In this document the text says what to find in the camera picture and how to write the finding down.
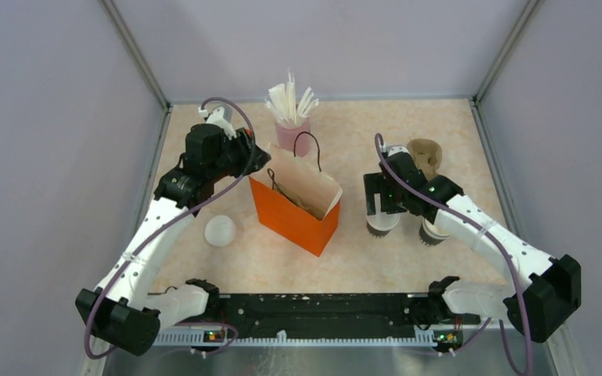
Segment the black paper coffee cup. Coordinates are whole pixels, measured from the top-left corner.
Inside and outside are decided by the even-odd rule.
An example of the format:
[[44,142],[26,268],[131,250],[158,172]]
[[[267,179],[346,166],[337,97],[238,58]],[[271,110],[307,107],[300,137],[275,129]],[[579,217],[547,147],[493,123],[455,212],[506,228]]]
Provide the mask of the black paper coffee cup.
[[390,233],[390,230],[380,230],[380,229],[370,226],[369,223],[367,225],[367,230],[371,236],[376,237],[376,238],[385,237],[386,235],[388,235]]

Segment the brown pulp cup carrier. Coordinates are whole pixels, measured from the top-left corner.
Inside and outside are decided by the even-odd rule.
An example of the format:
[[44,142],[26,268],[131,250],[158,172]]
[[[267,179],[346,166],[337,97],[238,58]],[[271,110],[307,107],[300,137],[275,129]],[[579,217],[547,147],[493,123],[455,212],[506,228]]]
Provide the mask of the brown pulp cup carrier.
[[289,193],[281,187],[275,187],[274,191],[281,194],[288,201],[293,203],[296,207],[303,209],[305,212],[312,215],[317,220],[322,220],[325,217],[326,211],[321,210],[319,207],[313,206],[307,203],[299,195],[295,193]]

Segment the white plastic cup lid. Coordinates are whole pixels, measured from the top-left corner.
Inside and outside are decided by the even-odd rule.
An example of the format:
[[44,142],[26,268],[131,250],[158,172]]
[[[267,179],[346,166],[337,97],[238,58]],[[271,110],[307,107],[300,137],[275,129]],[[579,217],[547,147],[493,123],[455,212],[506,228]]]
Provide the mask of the white plastic cup lid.
[[378,213],[375,215],[367,215],[366,221],[370,230],[375,232],[389,232],[399,223],[400,217],[401,215],[398,213]]

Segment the orange paper bag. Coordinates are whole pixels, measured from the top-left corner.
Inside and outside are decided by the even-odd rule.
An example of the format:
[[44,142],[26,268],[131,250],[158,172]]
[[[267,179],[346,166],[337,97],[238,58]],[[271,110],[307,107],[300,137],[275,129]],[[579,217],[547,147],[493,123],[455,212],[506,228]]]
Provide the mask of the orange paper bag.
[[[292,152],[270,144],[271,160],[259,172],[251,174],[249,184],[259,222],[293,244],[319,257],[339,225],[343,188],[321,167],[320,143],[317,156],[310,163]],[[281,187],[295,193],[307,203],[326,211],[322,220],[315,219],[274,191]]]

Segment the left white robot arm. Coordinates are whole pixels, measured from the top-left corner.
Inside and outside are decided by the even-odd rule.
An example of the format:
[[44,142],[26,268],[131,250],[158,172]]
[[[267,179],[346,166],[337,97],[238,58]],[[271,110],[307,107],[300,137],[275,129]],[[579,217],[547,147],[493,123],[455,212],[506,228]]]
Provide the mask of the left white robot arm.
[[[220,303],[211,297],[216,287],[189,283],[170,293],[149,290],[178,236],[199,211],[234,188],[244,177],[261,170],[270,155],[256,144],[252,127],[228,132],[204,123],[186,135],[185,151],[166,172],[136,234],[110,272],[92,289],[82,289],[74,301],[85,324],[85,339],[98,338],[135,356],[146,353],[158,333],[189,317],[210,324]],[[220,180],[233,182],[222,193]]]

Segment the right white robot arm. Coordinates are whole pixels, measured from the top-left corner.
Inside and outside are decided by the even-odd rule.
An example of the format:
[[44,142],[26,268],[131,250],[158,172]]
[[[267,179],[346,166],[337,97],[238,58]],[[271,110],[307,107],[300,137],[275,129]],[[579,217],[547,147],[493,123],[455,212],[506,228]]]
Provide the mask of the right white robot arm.
[[509,321],[532,342],[546,342],[582,304],[582,266],[570,255],[559,258],[522,240],[479,208],[444,175],[425,177],[411,154],[392,146],[380,154],[379,172],[363,176],[368,228],[384,236],[404,213],[422,218],[419,236],[427,245],[448,237],[463,242],[506,279],[475,284],[446,277],[431,284],[430,316],[448,323],[458,314]]

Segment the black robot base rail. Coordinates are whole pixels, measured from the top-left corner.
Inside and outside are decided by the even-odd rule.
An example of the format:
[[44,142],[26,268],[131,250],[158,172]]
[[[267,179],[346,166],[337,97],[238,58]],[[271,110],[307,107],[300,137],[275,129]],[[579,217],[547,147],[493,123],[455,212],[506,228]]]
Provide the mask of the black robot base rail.
[[204,332],[201,345],[392,343],[440,351],[461,347],[463,325],[478,323],[416,293],[220,295],[181,321]]

